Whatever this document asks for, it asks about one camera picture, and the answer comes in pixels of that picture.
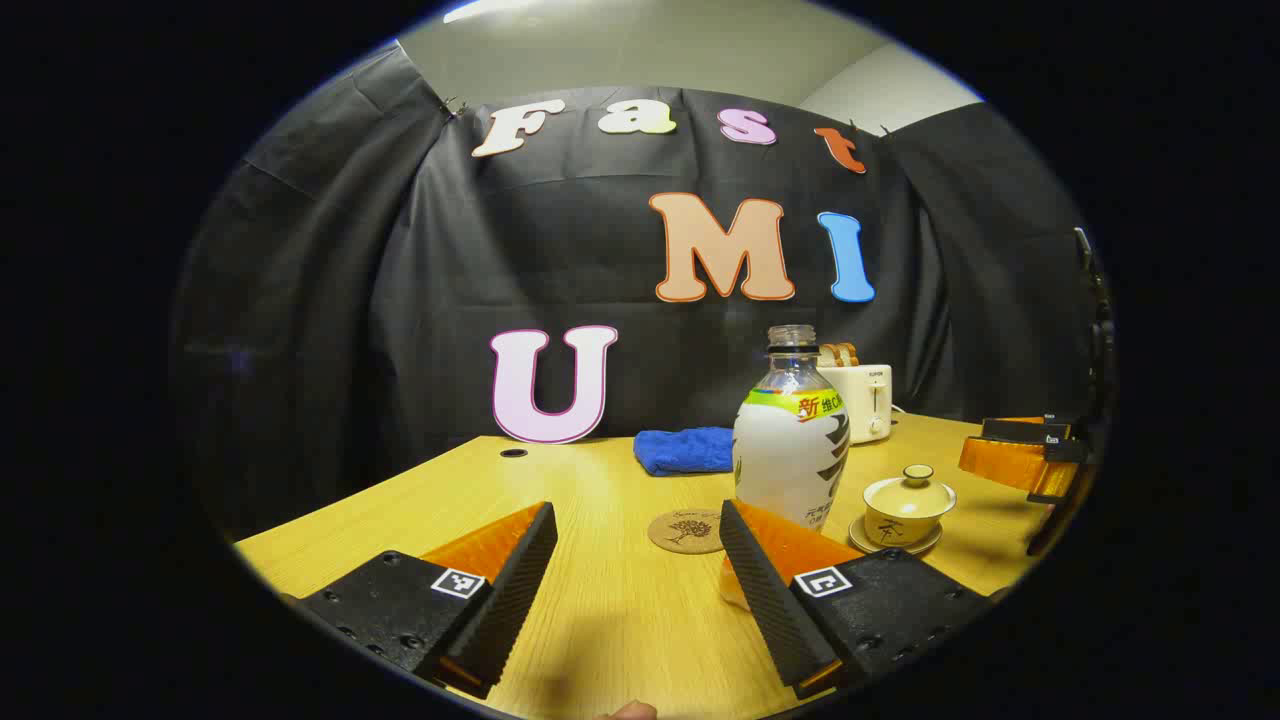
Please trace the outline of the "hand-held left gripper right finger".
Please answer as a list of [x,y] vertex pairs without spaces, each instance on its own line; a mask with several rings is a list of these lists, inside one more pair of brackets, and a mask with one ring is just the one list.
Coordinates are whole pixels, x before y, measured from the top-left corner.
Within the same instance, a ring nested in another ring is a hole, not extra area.
[[956,635],[992,601],[902,550],[859,553],[736,498],[719,538],[782,683],[860,688]]

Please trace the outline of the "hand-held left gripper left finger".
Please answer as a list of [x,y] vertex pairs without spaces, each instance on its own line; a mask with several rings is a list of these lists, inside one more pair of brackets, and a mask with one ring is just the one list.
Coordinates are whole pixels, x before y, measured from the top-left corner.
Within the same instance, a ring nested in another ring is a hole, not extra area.
[[351,644],[480,700],[502,679],[558,541],[543,501],[421,556],[384,550],[285,602]]

